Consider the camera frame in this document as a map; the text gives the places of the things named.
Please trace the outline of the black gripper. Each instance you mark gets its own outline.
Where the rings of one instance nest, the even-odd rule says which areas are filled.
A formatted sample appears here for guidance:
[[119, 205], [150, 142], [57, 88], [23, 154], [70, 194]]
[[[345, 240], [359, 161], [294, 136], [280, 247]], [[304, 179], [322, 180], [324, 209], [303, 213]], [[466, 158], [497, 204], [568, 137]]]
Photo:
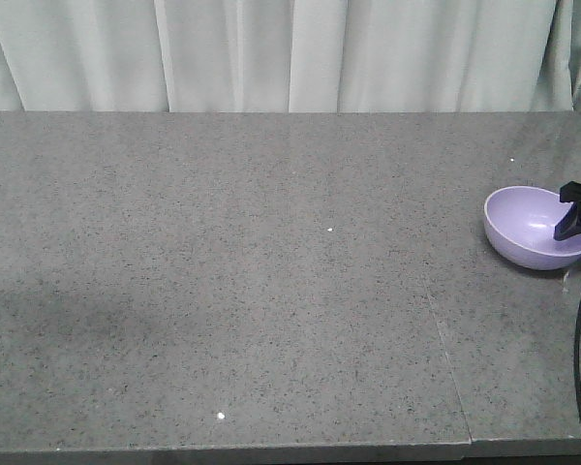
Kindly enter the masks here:
[[553, 238], [567, 240], [581, 233], [581, 183], [570, 181], [560, 189], [560, 202], [569, 203], [570, 208], [555, 226]]

